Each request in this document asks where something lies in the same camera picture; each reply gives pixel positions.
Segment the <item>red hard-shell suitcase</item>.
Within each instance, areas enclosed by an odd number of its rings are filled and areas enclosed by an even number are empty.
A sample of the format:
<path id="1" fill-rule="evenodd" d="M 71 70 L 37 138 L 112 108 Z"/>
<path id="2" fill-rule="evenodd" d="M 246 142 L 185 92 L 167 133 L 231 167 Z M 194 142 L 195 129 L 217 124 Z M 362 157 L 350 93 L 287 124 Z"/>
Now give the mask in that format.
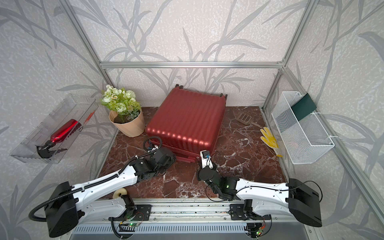
<path id="1" fill-rule="evenodd" d="M 176 85 L 146 126 L 161 138 L 177 161 L 195 163 L 200 152 L 214 153 L 226 111 L 227 95 L 210 95 Z"/>

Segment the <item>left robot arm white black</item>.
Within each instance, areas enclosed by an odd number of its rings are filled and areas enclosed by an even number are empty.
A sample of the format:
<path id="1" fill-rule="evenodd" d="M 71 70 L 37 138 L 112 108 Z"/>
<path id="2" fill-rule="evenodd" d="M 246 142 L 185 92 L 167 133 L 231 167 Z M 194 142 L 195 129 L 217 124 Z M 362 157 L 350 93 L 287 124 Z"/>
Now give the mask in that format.
<path id="1" fill-rule="evenodd" d="M 120 170 L 106 176 L 74 186 L 68 182 L 58 185 L 49 200 L 34 207 L 28 218 L 46 222 L 51 238 L 70 232 L 82 222 L 108 219 L 114 223 L 134 219 L 140 212 L 128 194 L 118 193 L 116 199 L 105 204 L 96 201 L 111 192 L 165 173 L 175 161 L 171 150 L 154 147 L 147 154 L 134 156 Z"/>

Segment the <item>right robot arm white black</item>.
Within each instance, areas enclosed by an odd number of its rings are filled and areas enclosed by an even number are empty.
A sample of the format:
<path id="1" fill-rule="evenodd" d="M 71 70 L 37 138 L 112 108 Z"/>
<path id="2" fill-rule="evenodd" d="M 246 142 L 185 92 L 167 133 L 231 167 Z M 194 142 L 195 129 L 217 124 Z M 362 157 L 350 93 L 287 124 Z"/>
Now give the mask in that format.
<path id="1" fill-rule="evenodd" d="M 323 226 L 320 202 L 322 195 L 297 179 L 288 183 L 267 184 L 237 177 L 223 177 L 217 170 L 204 167 L 197 171 L 199 181 L 207 184 L 223 201 L 244 201 L 248 217 L 267 215 L 293 216 L 307 226 Z"/>

